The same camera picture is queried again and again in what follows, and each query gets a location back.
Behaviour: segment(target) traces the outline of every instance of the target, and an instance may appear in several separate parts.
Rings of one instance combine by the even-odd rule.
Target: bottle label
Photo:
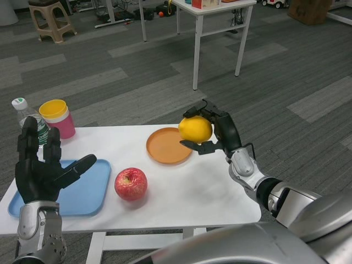
[[[37,120],[38,123],[38,141],[39,145],[44,145],[48,139],[49,135],[49,128],[48,125],[45,123],[44,119],[42,119],[39,115],[37,114],[31,114],[32,117],[34,117]],[[20,122],[20,126],[23,127],[24,122],[26,118],[24,118]]]

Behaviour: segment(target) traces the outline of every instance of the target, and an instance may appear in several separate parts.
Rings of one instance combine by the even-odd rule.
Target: apple
[[[125,201],[141,199],[147,191],[148,181],[144,172],[137,168],[121,171],[115,179],[115,191]]]

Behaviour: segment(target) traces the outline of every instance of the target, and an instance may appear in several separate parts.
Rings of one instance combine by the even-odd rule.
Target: beige stool
[[[28,4],[34,25],[39,33],[40,41],[42,41],[42,36],[50,36],[55,43],[62,43],[64,41],[62,38],[64,33],[72,31],[75,35],[77,34],[71,24],[71,20],[59,0],[30,0],[28,1]],[[62,11],[66,21],[56,19],[53,14],[54,9],[56,8],[59,8]],[[35,18],[36,11],[40,12],[43,18],[46,19],[45,24],[38,24],[38,21]]]

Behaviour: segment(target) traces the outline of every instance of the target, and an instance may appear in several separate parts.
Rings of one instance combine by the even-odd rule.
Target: apple stem
[[[130,178],[128,176],[126,176],[124,179],[123,179],[123,182],[124,183],[130,183]]]

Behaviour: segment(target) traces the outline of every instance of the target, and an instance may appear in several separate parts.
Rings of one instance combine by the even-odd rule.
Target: pink cup
[[[71,113],[63,100],[46,102],[39,112],[49,127],[59,129],[61,139],[69,139],[76,133]]]

